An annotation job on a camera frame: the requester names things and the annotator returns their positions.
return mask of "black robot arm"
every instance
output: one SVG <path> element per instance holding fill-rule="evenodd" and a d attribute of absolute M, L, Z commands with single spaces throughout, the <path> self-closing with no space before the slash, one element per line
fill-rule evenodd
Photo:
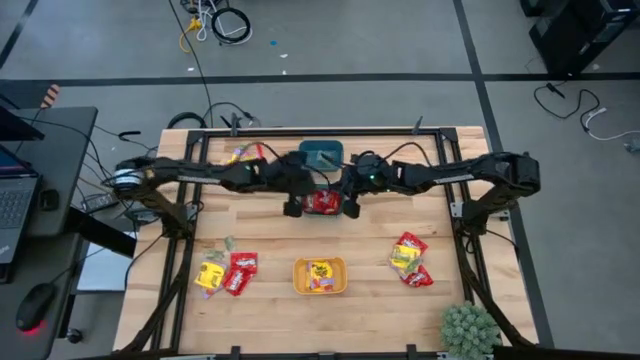
<path fill-rule="evenodd" d="M 481 235 L 490 214 L 506 210 L 518 198 L 530 196 L 540 190 L 540 170 L 536 160 L 527 153 L 491 153 L 475 159 L 452 164 L 424 166 L 393 161 L 391 164 L 375 154 L 352 157 L 339 182 L 332 188 L 345 195 L 344 212 L 357 218 L 359 196 L 393 191 L 416 195 L 437 185 L 471 180 L 485 180 L 494 187 L 478 200 L 461 205 L 458 217 L 468 233 Z"/>
<path fill-rule="evenodd" d="M 169 158 L 138 157 L 121 162 L 109 186 L 121 200 L 139 201 L 161 218 L 167 236 L 188 238 L 193 233 L 189 208 L 167 200 L 157 188 L 170 182 L 212 184 L 237 193 L 275 192 L 289 194 L 285 215 L 300 216 L 296 197 L 315 189 L 310 172 L 303 168 L 307 154 L 290 152 L 268 163 L 265 159 L 229 165 L 197 164 Z"/>

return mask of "wooden table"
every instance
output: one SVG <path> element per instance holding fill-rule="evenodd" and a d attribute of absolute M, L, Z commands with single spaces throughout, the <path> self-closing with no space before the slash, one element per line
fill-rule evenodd
<path fill-rule="evenodd" d="M 488 152 L 481 127 L 458 127 L 457 132 L 463 159 Z M 186 130 L 165 130 L 158 156 L 181 159 L 186 136 Z M 438 163 L 435 141 L 425 136 L 332 138 L 342 142 L 346 159 L 351 153 L 365 150 L 386 155 L 402 143 L 416 141 L 432 163 Z M 226 160 L 236 147 L 249 141 L 262 140 L 284 153 L 309 139 L 317 138 L 215 138 L 209 143 L 208 161 Z M 450 152 L 447 157 L 453 161 Z M 392 159 L 424 163 L 414 147 L 402 149 Z M 333 174 L 331 180 L 337 180 L 337 176 Z M 472 197 L 478 198 L 491 185 L 475 181 L 469 187 Z M 173 200 L 177 188 L 174 183 L 161 189 Z M 220 187 L 203 187 L 205 208 L 198 218 L 180 353 L 226 354 L 233 345 L 241 346 L 243 353 L 403 352 L 407 344 L 416 344 L 418 351 L 443 350 L 439 340 L 441 313 L 464 301 L 443 187 L 413 197 L 391 193 L 361 197 L 357 220 L 345 216 L 285 217 L 285 198 L 281 194 L 241 195 Z M 506 222 L 491 219 L 488 228 L 510 237 Z M 160 230 L 159 224 L 143 228 L 136 254 Z M 387 265 L 393 243 L 404 231 L 428 243 L 424 262 L 435 280 L 432 286 L 408 287 Z M 222 249 L 228 235 L 235 237 L 238 250 L 258 252 L 258 274 L 239 297 L 222 291 L 204 300 L 192 279 L 204 252 L 213 247 Z M 493 235 L 482 236 L 481 242 L 496 303 L 525 337 L 537 341 L 513 246 Z M 131 341 L 156 306 L 167 243 L 166 239 L 159 241 L 131 271 L 115 349 Z M 294 261 L 323 256 L 345 259 L 347 290 L 334 296 L 297 294 L 292 285 Z M 165 318 L 164 345 L 168 344 L 173 313 L 170 309 Z"/>

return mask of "yellow cable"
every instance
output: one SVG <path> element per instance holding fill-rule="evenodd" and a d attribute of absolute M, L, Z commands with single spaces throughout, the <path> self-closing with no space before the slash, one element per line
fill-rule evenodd
<path fill-rule="evenodd" d="M 189 54 L 191 52 L 191 50 L 185 49 L 184 46 L 182 45 L 182 39 L 184 39 L 184 35 L 188 34 L 189 31 L 195 31 L 200 29 L 202 29 L 202 22 L 194 16 L 193 18 L 191 18 L 191 23 L 189 24 L 189 27 L 187 28 L 187 30 L 184 31 L 182 34 L 180 34 L 179 45 L 180 45 L 180 49 L 184 53 Z"/>

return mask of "orange bowl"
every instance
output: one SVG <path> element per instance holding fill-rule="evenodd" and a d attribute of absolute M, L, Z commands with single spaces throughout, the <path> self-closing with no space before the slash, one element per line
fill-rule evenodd
<path fill-rule="evenodd" d="M 333 291 L 314 292 L 306 286 L 307 264 L 309 261 L 326 261 L 331 265 L 335 284 Z M 339 294 L 347 288 L 347 264 L 340 257 L 335 258 L 300 258 L 293 264 L 293 288 L 300 295 Z"/>

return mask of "computer mouse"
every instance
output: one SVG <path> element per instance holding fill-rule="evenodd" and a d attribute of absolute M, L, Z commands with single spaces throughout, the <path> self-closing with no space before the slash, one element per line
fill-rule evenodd
<path fill-rule="evenodd" d="M 29 331 L 40 324 L 47 308 L 56 294 L 56 287 L 50 283 L 34 286 L 24 297 L 16 314 L 16 327 Z"/>

